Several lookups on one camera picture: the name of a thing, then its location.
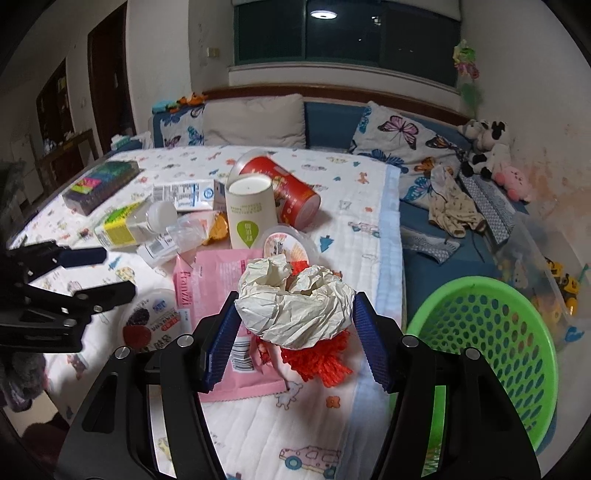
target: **red can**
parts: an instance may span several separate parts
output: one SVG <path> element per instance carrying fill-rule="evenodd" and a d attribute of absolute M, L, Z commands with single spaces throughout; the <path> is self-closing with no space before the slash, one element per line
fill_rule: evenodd
<path fill-rule="evenodd" d="M 302 230 L 318 212 L 320 195 L 272 161 L 267 152 L 255 150 L 244 154 L 232 167 L 228 186 L 246 173 L 262 173 L 271 178 L 280 222 Z"/>

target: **round plastic container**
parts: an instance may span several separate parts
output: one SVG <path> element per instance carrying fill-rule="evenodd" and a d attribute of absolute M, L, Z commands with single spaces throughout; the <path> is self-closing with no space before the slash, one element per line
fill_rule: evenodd
<path fill-rule="evenodd" d="M 125 309 L 121 318 L 119 339 L 136 352 L 164 348 L 178 336 L 191 333 L 176 308 L 173 290 L 157 288 L 137 296 Z"/>
<path fill-rule="evenodd" d="M 302 230 L 318 212 L 320 195 L 272 161 L 267 151 L 254 149 L 241 156 L 230 171 L 227 186 L 246 173 L 262 173 L 271 178 L 280 221 Z"/>
<path fill-rule="evenodd" d="M 288 262 L 318 264 L 318 250 L 314 242 L 289 225 L 269 228 L 257 240 L 254 248 L 262 248 L 265 258 L 285 254 Z"/>
<path fill-rule="evenodd" d="M 522 294 L 492 278 L 453 280 L 421 305 L 407 334 L 449 353 L 478 348 L 507 391 L 534 449 L 539 447 L 556 407 L 558 367 L 550 332 Z M 436 388 L 427 473 L 437 469 L 444 391 Z"/>

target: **white crumpled paper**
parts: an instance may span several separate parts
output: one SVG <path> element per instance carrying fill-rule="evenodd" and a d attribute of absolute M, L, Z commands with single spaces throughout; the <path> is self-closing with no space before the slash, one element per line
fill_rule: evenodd
<path fill-rule="evenodd" d="M 355 291 L 330 270 L 312 265 L 285 289 L 291 267 L 285 255 L 251 261 L 235 303 L 242 322 L 264 341 L 301 350 L 351 325 Z"/>

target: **barcode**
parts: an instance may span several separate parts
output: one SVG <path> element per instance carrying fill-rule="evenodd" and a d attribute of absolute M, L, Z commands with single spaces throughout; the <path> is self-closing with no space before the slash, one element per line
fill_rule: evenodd
<path fill-rule="evenodd" d="M 155 202 L 162 202 L 164 200 L 164 187 L 154 187 L 152 197 Z"/>
<path fill-rule="evenodd" d="M 252 365 L 250 350 L 250 337 L 236 338 L 234 341 L 234 346 L 232 347 L 232 353 L 230 354 L 232 369 L 235 372 L 254 372 L 255 368 Z"/>
<path fill-rule="evenodd" d="M 156 240 L 155 242 L 152 243 L 152 245 L 150 245 L 150 250 L 152 251 L 153 254 L 157 254 L 158 252 L 162 251 L 164 249 L 164 245 L 162 243 L 160 243 L 160 240 Z"/>

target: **paper cup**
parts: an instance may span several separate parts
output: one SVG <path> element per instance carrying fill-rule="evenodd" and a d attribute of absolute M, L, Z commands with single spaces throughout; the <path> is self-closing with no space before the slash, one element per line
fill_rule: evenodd
<path fill-rule="evenodd" d="M 226 208 L 232 248 L 252 248 L 277 224 L 271 179 L 258 173 L 240 176 L 226 190 Z"/>

